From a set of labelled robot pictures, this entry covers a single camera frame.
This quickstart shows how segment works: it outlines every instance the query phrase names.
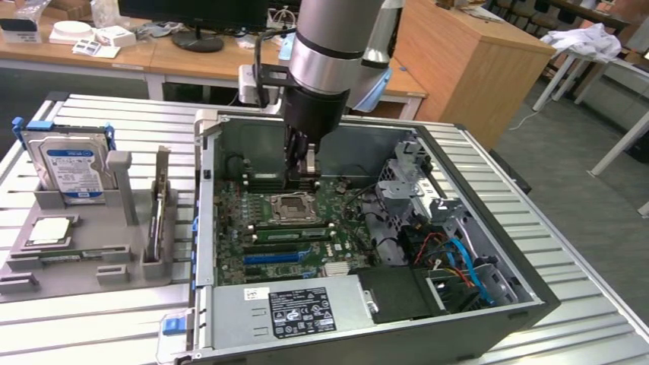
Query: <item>wooden cabinet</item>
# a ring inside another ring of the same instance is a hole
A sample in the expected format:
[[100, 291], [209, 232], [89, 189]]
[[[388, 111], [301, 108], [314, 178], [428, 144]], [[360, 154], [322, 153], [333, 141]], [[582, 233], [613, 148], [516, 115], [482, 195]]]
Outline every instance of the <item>wooden cabinet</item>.
[[417, 120], [461, 124], [490, 149], [554, 49], [506, 22], [408, 0], [396, 57], [428, 92]]

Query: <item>white box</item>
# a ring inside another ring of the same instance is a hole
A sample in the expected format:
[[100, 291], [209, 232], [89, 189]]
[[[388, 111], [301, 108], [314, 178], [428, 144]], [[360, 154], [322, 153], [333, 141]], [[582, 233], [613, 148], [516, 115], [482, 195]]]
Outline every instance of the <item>white box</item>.
[[118, 25], [97, 29], [96, 39], [105, 46], [113, 47], [132, 46], [137, 42], [134, 33], [129, 32]]

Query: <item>cardboard box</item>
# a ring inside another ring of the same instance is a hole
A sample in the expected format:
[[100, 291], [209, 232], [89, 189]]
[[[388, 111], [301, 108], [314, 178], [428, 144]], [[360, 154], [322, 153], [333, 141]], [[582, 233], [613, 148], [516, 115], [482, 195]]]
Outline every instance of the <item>cardboard box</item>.
[[[21, 8], [25, 0], [14, 0], [14, 6]], [[52, 0], [42, 11], [44, 17], [58, 19], [60, 21], [77, 21], [90, 15], [89, 0]]]

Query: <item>hard drive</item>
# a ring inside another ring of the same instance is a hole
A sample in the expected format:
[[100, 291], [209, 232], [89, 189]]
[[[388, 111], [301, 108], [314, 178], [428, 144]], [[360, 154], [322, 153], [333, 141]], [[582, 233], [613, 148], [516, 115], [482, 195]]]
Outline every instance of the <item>hard drive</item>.
[[105, 164], [112, 149], [112, 127], [32, 121], [18, 133], [42, 190], [60, 191], [70, 205], [102, 203], [104, 191], [117, 188]]

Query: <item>computer monitor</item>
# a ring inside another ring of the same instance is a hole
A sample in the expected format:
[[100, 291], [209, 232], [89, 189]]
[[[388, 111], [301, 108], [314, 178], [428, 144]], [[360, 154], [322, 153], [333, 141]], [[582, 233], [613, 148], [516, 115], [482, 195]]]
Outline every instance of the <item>computer monitor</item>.
[[117, 0], [120, 14], [153, 21], [177, 21], [196, 27], [193, 32], [173, 34], [173, 43], [194, 52], [216, 52], [222, 41], [213, 34], [201, 34], [201, 27], [224, 30], [261, 31], [269, 0]]

